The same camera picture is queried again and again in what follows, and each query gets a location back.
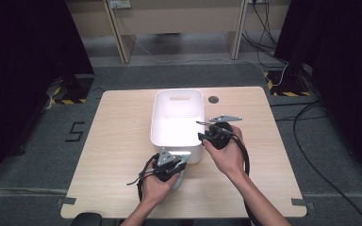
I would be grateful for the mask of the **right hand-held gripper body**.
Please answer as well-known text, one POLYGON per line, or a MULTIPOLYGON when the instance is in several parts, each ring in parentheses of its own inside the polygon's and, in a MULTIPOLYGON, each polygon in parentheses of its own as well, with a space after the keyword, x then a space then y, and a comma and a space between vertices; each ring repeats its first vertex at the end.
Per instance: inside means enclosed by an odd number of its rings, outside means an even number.
POLYGON ((220 115, 210 118, 209 122, 213 125, 206 126, 204 134, 208 135, 208 141, 213 147, 220 150, 223 149, 233 136, 230 121, 241 121, 242 117, 234 117, 228 115, 220 115))

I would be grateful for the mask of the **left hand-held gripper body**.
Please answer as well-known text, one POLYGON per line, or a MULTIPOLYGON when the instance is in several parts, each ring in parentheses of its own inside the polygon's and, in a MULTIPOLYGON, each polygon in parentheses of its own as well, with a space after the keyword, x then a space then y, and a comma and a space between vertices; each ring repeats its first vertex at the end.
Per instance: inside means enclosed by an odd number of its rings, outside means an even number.
POLYGON ((170 176, 170 170, 174 169, 176 161, 175 155, 166 150, 162 150, 156 158, 153 166, 153 174, 160 181, 167 182, 173 177, 170 176))

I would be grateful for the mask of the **white plastic storage bin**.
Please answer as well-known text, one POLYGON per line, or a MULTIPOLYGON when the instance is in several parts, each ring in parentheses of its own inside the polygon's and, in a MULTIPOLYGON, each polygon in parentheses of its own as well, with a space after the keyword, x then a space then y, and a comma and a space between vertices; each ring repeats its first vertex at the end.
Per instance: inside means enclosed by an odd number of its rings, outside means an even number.
POLYGON ((203 159, 203 146, 198 138, 205 128, 203 94, 198 89, 164 89, 156 94, 150 139, 159 152, 190 152, 188 162, 203 159))

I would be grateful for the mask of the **person's right hand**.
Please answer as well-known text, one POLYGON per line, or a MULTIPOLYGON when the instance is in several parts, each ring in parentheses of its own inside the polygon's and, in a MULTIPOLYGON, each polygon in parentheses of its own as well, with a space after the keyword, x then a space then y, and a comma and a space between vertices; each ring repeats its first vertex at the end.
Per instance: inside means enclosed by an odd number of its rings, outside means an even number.
POLYGON ((208 140, 203 144, 215 165, 233 184, 238 184, 247 176, 245 159, 240 145, 244 145, 242 133, 237 126, 232 125, 232 138, 223 149, 216 149, 208 140))

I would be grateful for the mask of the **person's left hand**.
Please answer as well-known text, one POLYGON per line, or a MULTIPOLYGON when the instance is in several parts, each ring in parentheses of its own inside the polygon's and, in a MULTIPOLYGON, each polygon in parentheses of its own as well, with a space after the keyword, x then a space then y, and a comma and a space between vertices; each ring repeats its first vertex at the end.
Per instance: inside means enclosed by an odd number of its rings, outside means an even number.
POLYGON ((176 173, 168 181, 162 182, 153 173, 146 173, 143 176, 142 199, 140 203, 145 207, 156 207, 165 200, 178 177, 179 174, 176 173))

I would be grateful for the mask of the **black stand base hazard stripes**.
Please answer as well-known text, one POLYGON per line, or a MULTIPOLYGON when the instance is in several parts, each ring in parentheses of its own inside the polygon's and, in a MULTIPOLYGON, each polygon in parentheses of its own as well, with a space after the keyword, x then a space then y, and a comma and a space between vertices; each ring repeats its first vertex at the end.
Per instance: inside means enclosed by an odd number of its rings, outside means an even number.
POLYGON ((299 70, 287 64, 279 70, 264 72, 270 94, 273 96, 309 96, 310 91, 299 70))
POLYGON ((70 81, 59 78, 46 91, 52 105, 84 104, 94 81, 93 74, 76 74, 70 81))

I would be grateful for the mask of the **black chair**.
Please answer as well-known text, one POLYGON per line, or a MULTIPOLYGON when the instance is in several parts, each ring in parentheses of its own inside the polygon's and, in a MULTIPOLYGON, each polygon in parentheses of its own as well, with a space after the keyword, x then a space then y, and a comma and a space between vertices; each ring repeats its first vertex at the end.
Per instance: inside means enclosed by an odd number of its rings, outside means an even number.
POLYGON ((97 213, 80 213, 72 221, 71 226, 101 226, 102 216, 97 213))

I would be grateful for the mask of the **beige desk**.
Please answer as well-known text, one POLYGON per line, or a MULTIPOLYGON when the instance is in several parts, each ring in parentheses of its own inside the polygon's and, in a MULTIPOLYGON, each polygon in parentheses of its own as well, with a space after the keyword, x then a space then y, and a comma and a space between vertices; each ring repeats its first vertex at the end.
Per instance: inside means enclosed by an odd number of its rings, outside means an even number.
POLYGON ((230 57, 239 56, 241 35, 268 21, 282 28, 291 0, 130 0, 115 9, 109 0, 65 0, 83 37, 111 36, 123 63, 138 35, 223 33, 230 57))

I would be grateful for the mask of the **dark curtain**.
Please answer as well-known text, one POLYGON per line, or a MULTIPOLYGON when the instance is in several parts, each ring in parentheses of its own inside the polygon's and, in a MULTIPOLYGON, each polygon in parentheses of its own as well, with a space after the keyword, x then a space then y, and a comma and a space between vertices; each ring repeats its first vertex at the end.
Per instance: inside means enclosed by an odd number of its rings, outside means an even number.
POLYGON ((277 57, 315 86, 362 162, 362 0, 290 0, 277 57))
POLYGON ((66 0, 0 0, 0 164, 21 145, 57 78, 92 74, 66 0))

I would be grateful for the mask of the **white power socket strip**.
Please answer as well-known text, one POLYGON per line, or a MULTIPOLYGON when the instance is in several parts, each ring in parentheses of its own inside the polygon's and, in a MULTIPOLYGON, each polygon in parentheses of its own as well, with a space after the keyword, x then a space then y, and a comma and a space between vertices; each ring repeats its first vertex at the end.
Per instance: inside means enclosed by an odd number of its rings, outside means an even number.
POLYGON ((109 0, 109 4, 115 9, 131 8, 130 0, 109 0))

